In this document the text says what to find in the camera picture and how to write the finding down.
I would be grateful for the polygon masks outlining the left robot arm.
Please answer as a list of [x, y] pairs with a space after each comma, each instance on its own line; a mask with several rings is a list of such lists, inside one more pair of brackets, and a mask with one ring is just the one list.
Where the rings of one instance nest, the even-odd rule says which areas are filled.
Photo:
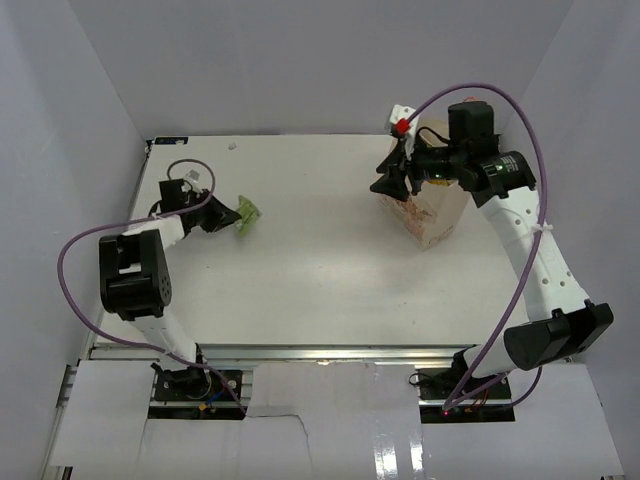
[[103, 308], [142, 333], [160, 352], [189, 363], [177, 376], [177, 387], [199, 399], [211, 387], [211, 374], [197, 343], [168, 310], [173, 289], [165, 252], [192, 230], [216, 233], [241, 220], [208, 189], [187, 180], [159, 183], [160, 215], [118, 235], [99, 240], [100, 296]]

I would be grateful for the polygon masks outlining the light green snack packet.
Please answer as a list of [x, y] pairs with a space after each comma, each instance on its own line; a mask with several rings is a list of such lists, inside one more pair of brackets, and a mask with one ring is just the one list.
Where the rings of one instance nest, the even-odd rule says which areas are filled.
[[243, 195], [238, 196], [236, 213], [240, 216], [234, 223], [236, 234], [239, 238], [245, 237], [262, 216], [255, 203]]

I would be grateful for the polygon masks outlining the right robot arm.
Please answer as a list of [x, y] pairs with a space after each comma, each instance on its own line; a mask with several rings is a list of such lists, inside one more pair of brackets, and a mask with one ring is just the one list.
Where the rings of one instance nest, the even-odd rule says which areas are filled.
[[377, 167], [371, 191], [406, 202], [424, 182], [446, 180], [470, 193], [524, 283], [516, 298], [527, 314], [525, 323], [506, 328], [494, 342], [456, 353], [430, 385], [472, 399], [500, 374], [538, 369], [589, 348], [613, 313], [608, 304], [594, 303], [571, 272], [540, 217], [542, 178], [520, 152], [500, 147], [493, 108], [485, 101], [449, 106], [448, 135], [437, 146], [422, 138], [417, 117], [411, 107], [392, 108], [387, 127], [395, 144]]

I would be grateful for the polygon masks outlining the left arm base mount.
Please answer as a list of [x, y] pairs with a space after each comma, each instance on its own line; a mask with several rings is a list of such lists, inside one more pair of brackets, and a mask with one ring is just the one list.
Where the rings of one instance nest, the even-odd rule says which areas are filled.
[[245, 414], [230, 391], [241, 397], [243, 372], [223, 370], [229, 387], [208, 370], [187, 367], [162, 369], [154, 362], [155, 373], [148, 417], [156, 420], [242, 420]]

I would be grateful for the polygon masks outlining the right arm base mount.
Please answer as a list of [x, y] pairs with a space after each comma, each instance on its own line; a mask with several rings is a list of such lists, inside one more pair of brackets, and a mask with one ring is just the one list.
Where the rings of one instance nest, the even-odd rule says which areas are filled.
[[480, 390], [491, 376], [470, 377], [453, 399], [457, 400], [470, 392], [474, 392], [474, 395], [448, 409], [444, 408], [445, 401], [466, 370], [463, 353], [459, 352], [453, 356], [451, 365], [447, 368], [421, 368], [409, 376], [408, 383], [418, 391], [421, 423], [444, 425], [514, 422], [511, 389], [506, 378]]

